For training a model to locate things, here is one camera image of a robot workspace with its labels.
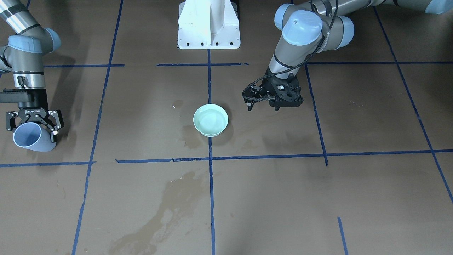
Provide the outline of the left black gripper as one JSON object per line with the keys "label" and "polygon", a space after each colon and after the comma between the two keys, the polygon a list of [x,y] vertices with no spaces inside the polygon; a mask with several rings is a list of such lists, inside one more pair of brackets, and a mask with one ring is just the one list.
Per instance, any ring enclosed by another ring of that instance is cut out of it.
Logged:
{"label": "left black gripper", "polygon": [[280,79],[277,76],[265,78],[262,82],[262,96],[274,97],[269,100],[269,105],[279,111],[280,108],[296,108],[304,99],[301,97],[299,80],[294,74],[288,78]]}

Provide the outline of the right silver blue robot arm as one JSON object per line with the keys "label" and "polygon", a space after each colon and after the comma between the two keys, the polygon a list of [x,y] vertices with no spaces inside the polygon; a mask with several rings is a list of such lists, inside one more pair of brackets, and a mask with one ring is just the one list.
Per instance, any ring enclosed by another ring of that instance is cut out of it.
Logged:
{"label": "right silver blue robot arm", "polygon": [[1,103],[17,103],[17,112],[7,112],[6,129],[17,129],[16,118],[21,124],[34,122],[50,131],[55,142],[58,131],[64,127],[60,110],[50,110],[47,103],[43,57],[61,46],[58,34],[43,28],[19,0],[2,0],[1,18],[15,32],[1,48],[1,73],[13,74],[13,89],[1,91]]}

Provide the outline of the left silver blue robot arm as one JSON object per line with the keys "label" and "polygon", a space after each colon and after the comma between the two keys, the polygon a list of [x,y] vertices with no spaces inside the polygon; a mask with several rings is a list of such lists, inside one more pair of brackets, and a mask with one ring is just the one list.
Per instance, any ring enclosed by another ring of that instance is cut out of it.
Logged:
{"label": "left silver blue robot arm", "polygon": [[317,53],[348,45],[355,27],[347,14],[381,4],[394,5],[424,13],[445,13],[451,0],[310,0],[299,5],[283,4],[274,23],[282,34],[265,75],[243,91],[251,111],[257,102],[268,101],[278,111],[296,108],[304,101],[297,72]]}

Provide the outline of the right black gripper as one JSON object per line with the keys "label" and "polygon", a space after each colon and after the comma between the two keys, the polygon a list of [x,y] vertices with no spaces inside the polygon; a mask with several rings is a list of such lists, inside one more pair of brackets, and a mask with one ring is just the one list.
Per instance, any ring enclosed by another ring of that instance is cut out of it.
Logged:
{"label": "right black gripper", "polygon": [[28,122],[46,124],[50,131],[52,143],[56,142],[55,136],[64,127],[61,110],[49,111],[47,101],[18,103],[18,112],[8,111],[5,113],[7,131],[15,132],[18,126]]}

